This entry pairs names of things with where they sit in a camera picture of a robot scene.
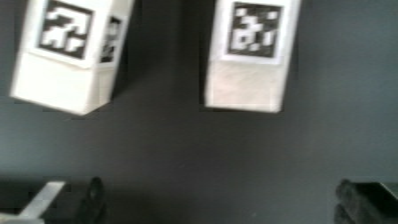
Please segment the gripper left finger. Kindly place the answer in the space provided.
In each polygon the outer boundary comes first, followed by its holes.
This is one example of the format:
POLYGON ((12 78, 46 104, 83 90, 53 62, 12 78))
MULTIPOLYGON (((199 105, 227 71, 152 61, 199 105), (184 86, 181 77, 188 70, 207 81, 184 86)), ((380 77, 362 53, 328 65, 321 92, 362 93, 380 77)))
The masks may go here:
POLYGON ((0 224, 106 224, 101 178, 0 180, 0 224))

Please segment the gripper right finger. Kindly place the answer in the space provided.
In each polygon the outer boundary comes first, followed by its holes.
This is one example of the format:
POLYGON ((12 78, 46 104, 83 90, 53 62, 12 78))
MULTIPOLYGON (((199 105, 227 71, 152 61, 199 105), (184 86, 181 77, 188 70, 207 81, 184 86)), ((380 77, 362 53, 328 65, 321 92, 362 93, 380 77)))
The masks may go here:
POLYGON ((335 196, 334 224, 398 224, 398 183, 344 179, 335 196))

